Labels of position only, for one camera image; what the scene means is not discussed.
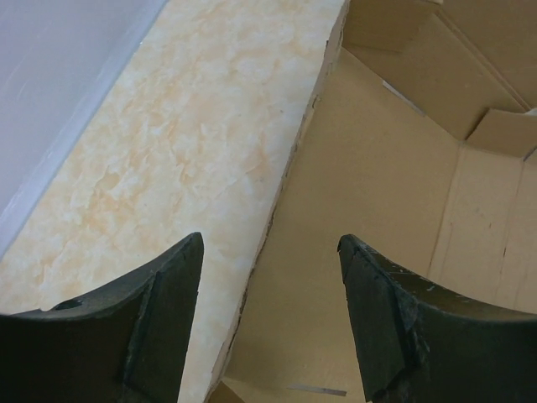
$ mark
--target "cardboard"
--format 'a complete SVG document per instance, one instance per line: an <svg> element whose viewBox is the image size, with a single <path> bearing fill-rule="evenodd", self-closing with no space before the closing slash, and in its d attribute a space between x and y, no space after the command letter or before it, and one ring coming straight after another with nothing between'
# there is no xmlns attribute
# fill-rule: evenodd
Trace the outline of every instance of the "cardboard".
<svg viewBox="0 0 537 403"><path fill-rule="evenodd" d="M537 116L490 109L467 142L479 149L525 158L537 146Z"/></svg>
<svg viewBox="0 0 537 403"><path fill-rule="evenodd" d="M527 107L537 106L537 2L450 0L442 10Z"/></svg>
<svg viewBox="0 0 537 403"><path fill-rule="evenodd" d="M354 0L345 24L345 46L401 51L439 6L426 0Z"/></svg>
<svg viewBox="0 0 537 403"><path fill-rule="evenodd" d="M436 16L402 53L348 49L456 139L466 139L489 108L525 112Z"/></svg>
<svg viewBox="0 0 537 403"><path fill-rule="evenodd" d="M535 312L537 296L537 165L524 164L511 213L494 302Z"/></svg>
<svg viewBox="0 0 537 403"><path fill-rule="evenodd" d="M345 45L356 57L456 139L475 132L475 146L526 156L537 121L515 113L537 105L537 2L451 0L434 17L410 0L369 3L351 3ZM489 133L492 122L504 133Z"/></svg>
<svg viewBox="0 0 537 403"><path fill-rule="evenodd" d="M494 302L523 161L462 146L429 277Z"/></svg>

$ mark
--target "cardboard flap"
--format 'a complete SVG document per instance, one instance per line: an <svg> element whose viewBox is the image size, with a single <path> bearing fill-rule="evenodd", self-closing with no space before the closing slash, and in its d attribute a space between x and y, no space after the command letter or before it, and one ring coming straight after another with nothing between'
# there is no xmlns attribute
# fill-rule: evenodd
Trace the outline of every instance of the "cardboard flap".
<svg viewBox="0 0 537 403"><path fill-rule="evenodd" d="M440 0L353 0L344 41L355 46L401 51L440 4Z"/></svg>
<svg viewBox="0 0 537 403"><path fill-rule="evenodd" d="M479 149L523 158L537 146L537 116L489 109L467 142Z"/></svg>
<svg viewBox="0 0 537 403"><path fill-rule="evenodd" d="M466 139L489 108L526 110L436 16L403 52L347 49L456 139Z"/></svg>
<svg viewBox="0 0 537 403"><path fill-rule="evenodd" d="M537 106L537 2L450 0L443 11L519 93Z"/></svg>

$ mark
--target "cardboard box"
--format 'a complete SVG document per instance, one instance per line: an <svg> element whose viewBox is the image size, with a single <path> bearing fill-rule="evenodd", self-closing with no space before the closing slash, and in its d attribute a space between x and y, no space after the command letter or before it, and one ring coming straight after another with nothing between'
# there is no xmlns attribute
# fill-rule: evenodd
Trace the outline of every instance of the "cardboard box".
<svg viewBox="0 0 537 403"><path fill-rule="evenodd" d="M477 88L494 99L489 78ZM346 233L454 291L537 313L537 155L521 158L536 116L485 110L462 142L384 79L343 50L305 118L219 386L232 395L211 403L365 402L336 253Z"/></svg>
<svg viewBox="0 0 537 403"><path fill-rule="evenodd" d="M376 3L377 8L389 8L391 0ZM408 10L415 7L412 0L397 3L405 3ZM349 14L347 26L368 20L367 9L363 12L359 18ZM493 131L488 126L491 138L483 141L480 133L472 144L525 157L537 146L537 124L524 116L537 106L536 15L536 2L451 0L425 17L400 52L386 51L374 39L365 43L368 38L355 29L346 29L345 46L456 139L471 138L485 116L494 116L502 122ZM371 12L370 18L378 30L391 35L391 13ZM415 30L415 18L399 22ZM517 137L521 125L532 135ZM504 147L511 138L517 147ZM493 144L493 139L503 140Z"/></svg>

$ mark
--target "beige marble surface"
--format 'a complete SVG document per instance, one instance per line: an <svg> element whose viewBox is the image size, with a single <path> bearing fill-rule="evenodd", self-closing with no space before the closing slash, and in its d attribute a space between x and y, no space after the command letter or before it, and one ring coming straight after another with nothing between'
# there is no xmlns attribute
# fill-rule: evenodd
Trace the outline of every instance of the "beige marble surface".
<svg viewBox="0 0 537 403"><path fill-rule="evenodd" d="M180 402L202 402L343 3L170 1L0 262L0 311L49 309L201 231Z"/></svg>

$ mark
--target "torn cardboard edge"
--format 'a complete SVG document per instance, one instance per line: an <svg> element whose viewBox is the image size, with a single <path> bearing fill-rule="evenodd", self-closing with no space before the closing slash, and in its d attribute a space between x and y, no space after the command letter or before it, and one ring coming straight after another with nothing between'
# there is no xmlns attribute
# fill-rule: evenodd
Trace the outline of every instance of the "torn cardboard edge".
<svg viewBox="0 0 537 403"><path fill-rule="evenodd" d="M261 251L263 250L263 246L265 245L265 242L269 235L270 228L274 220L274 211L275 211L278 199L279 199L279 195L285 188L285 185L287 183L287 178L289 177L289 173L291 172L292 167L293 167L293 161L294 161L296 151L300 146L300 141L304 137L305 132L310 126L311 119L313 118L313 114L315 113L315 105L318 102L319 98L321 97L323 87L326 83L326 79L332 73L333 69L335 68L335 64L337 63L339 59L341 45L343 42L343 27L345 26L347 12L349 8L349 2L350 0L345 0L345 2L342 4L341 10L331 30L330 36L328 37L328 40L326 41L325 53L323 55L321 69L317 77L317 81L315 82L315 85L311 92L310 100L308 101L308 105L305 109L302 121L300 123L300 127L295 138L295 143L293 144L291 151L289 153L289 158L287 160L287 163L284 169L284 175L282 177L282 180L280 182L276 195L274 196L273 204L270 208L269 218L265 225L265 229L263 231L263 235L261 237L258 250L256 251L256 259L251 269L250 276L248 277L248 280L246 282L245 291L242 296L242 300L240 302L240 305L237 307L235 316L232 321L232 325L230 326L230 329L226 337L226 341L222 345L221 351L218 354L218 357L216 358L215 366L213 367L213 370L211 371L212 373L211 385L206 395L206 399L209 399L208 401L213 401L211 400L212 394L215 393L216 388L218 388L219 385L222 384L222 376L226 369L227 363L229 362L229 357L231 356L233 340L237 334L237 329L238 329L238 326L240 325L242 310L244 308L244 304L246 302L246 298L248 295L248 284L252 278L252 274L257 264L258 257L261 254Z"/></svg>
<svg viewBox="0 0 537 403"><path fill-rule="evenodd" d="M532 135L537 120L524 113L528 103L440 4L423 8L415 0L355 0L345 35L343 45L389 82L390 91L456 139L519 158L537 147L537 134ZM447 54L438 53L442 45ZM458 68L450 68L452 61Z"/></svg>

